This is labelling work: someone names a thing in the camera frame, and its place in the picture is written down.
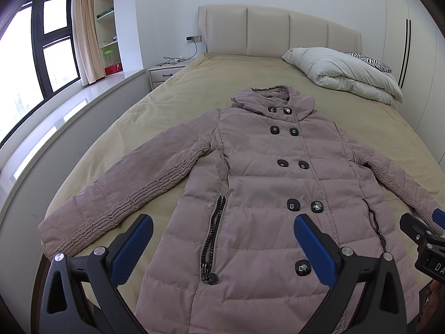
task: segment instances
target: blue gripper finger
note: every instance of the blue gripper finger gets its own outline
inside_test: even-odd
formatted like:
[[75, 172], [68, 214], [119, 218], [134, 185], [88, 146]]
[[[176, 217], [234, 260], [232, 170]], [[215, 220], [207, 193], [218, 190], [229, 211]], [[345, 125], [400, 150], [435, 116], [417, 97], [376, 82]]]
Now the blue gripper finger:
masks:
[[328, 253], [319, 237], [317, 237], [317, 234], [322, 235], [320, 230], [315, 226], [308, 215], [302, 214], [295, 218], [294, 234], [303, 249], [304, 254], [311, 263], [318, 280], [332, 289], [337, 282], [337, 270], [335, 261]]
[[432, 220], [440, 227], [445, 229], [445, 212], [439, 208], [436, 208], [432, 213]]
[[[119, 242], [120, 235], [126, 238], [122, 246], [121, 242]], [[109, 247], [113, 258], [110, 262], [110, 281], [115, 288], [127, 282], [139, 258], [150, 242], [151, 236], [153, 236], [153, 220], [148, 215], [140, 215], [127, 232], [120, 235], [114, 239], [120, 246], [120, 249], [114, 253], [112, 249], [113, 243]]]

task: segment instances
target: beige curtain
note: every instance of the beige curtain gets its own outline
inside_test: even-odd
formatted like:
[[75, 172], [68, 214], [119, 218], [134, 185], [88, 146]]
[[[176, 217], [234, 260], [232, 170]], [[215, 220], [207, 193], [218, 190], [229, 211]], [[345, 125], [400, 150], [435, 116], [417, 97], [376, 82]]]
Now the beige curtain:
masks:
[[96, 37], [93, 0], [73, 0], [71, 6], [77, 65], [82, 85], [88, 85], [105, 76]]

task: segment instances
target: black window frame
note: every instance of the black window frame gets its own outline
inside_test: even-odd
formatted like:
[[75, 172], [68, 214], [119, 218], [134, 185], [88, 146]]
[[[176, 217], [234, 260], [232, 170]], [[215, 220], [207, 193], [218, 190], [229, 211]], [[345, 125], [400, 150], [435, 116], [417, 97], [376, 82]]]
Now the black window frame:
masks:
[[[37, 80], [40, 85], [40, 90], [43, 95], [43, 100], [32, 108], [17, 124], [6, 134], [6, 136], [0, 142], [0, 148], [6, 143], [6, 141], [12, 136], [20, 125], [23, 124], [38, 108], [49, 101], [52, 97], [60, 93], [63, 89], [67, 88], [71, 84], [80, 79], [79, 67], [77, 66], [76, 53], [74, 51], [74, 39], [73, 39], [73, 23], [71, 20], [71, 0], [66, 0], [66, 24], [64, 28], [60, 28], [51, 31], [47, 34], [44, 33], [43, 27], [43, 8], [45, 0], [26, 0], [22, 7], [17, 11], [22, 11], [28, 7], [31, 7], [31, 45], [33, 50], [34, 67], [36, 69]], [[49, 45], [60, 42], [63, 40], [71, 40], [71, 49], [73, 51], [74, 64], [76, 66], [77, 78], [68, 82], [64, 86], [53, 91], [51, 86], [50, 77], [46, 68], [45, 56], [43, 54], [43, 48]]]

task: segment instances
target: jacket hood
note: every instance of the jacket hood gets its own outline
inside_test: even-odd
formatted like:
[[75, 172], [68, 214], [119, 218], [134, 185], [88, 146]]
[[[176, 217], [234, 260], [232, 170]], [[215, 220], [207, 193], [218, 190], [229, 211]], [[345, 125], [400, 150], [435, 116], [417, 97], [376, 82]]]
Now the jacket hood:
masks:
[[315, 99], [288, 86], [248, 88], [232, 97], [239, 108], [282, 121], [301, 121], [314, 111]]

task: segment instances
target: jacket sleeve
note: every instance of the jacket sleeve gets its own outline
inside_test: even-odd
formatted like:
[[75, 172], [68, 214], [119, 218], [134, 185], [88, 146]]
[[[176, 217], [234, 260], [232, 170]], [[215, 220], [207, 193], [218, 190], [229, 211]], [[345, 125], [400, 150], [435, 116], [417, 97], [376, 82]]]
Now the jacket sleeve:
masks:
[[211, 149], [219, 111], [169, 128], [121, 158], [39, 225], [45, 255], [73, 256], [168, 191]]
[[372, 170], [374, 176], [405, 204], [415, 209], [420, 218], [438, 235], [444, 230], [433, 222], [432, 212], [440, 208], [431, 194], [418, 185], [397, 163], [377, 152], [337, 126], [343, 142], [352, 150], [357, 163]]

